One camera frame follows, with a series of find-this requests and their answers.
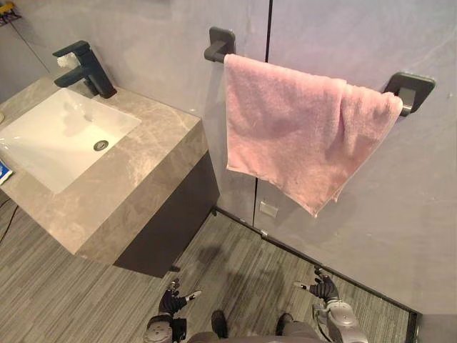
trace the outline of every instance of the pink towel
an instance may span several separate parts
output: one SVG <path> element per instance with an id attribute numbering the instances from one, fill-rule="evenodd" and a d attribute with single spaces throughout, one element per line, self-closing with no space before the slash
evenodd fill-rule
<path id="1" fill-rule="evenodd" d="M 224 59 L 227 169 L 277 186 L 313 216 L 374 152 L 403 103 L 234 54 Z"/>

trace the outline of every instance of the black faucet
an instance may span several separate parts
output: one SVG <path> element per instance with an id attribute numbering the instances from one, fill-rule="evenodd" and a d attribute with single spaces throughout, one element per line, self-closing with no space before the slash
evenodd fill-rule
<path id="1" fill-rule="evenodd" d="M 62 57 L 71 52 L 76 55 L 80 66 L 54 80 L 57 86 L 68 87 L 85 78 L 84 83 L 93 95 L 100 94 L 101 97 L 108 99 L 117 92 L 101 67 L 99 60 L 95 57 L 88 42 L 77 41 L 72 45 L 68 45 L 66 48 L 54 52 L 53 55 L 55 57 Z"/>

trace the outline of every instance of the wall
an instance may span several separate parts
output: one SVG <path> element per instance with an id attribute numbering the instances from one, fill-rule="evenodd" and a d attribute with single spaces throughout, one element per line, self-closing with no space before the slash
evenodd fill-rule
<path id="1" fill-rule="evenodd" d="M 313 219 L 259 182 L 279 212 L 254 225 L 420 312 L 457 314 L 456 2 L 275 0 L 269 61 L 377 90 L 397 71 L 436 79 L 337 204 Z"/>
<path id="2" fill-rule="evenodd" d="M 50 70 L 53 51 L 87 40 L 112 81 L 203 118 L 219 206 L 252 223 L 254 179 L 229 172 L 222 64 L 203 58 L 209 27 L 232 29 L 239 54 L 263 60 L 268 0 L 15 1 L 16 27 Z"/>
<path id="3" fill-rule="evenodd" d="M 13 26 L 0 27 L 0 103 L 45 74 L 47 70 Z"/>
<path id="4" fill-rule="evenodd" d="M 419 321 L 418 343 L 455 342 L 457 315 L 428 314 Z"/>

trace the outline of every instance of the white sink basin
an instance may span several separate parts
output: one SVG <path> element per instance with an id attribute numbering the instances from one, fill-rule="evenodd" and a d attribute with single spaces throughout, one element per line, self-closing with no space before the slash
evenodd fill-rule
<path id="1" fill-rule="evenodd" d="M 0 131 L 0 148 L 58 194 L 140 122 L 60 89 Z M 96 151 L 94 145 L 100 141 L 108 146 Z"/>

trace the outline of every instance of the robot finger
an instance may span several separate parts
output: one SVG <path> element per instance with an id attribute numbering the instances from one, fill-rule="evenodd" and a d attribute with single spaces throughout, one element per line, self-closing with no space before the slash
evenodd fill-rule
<path id="1" fill-rule="evenodd" d="M 186 295 L 186 301 L 190 302 L 194 300 L 197 297 L 200 297 L 201 291 L 195 291 L 194 293 L 190 293 L 189 295 Z"/>

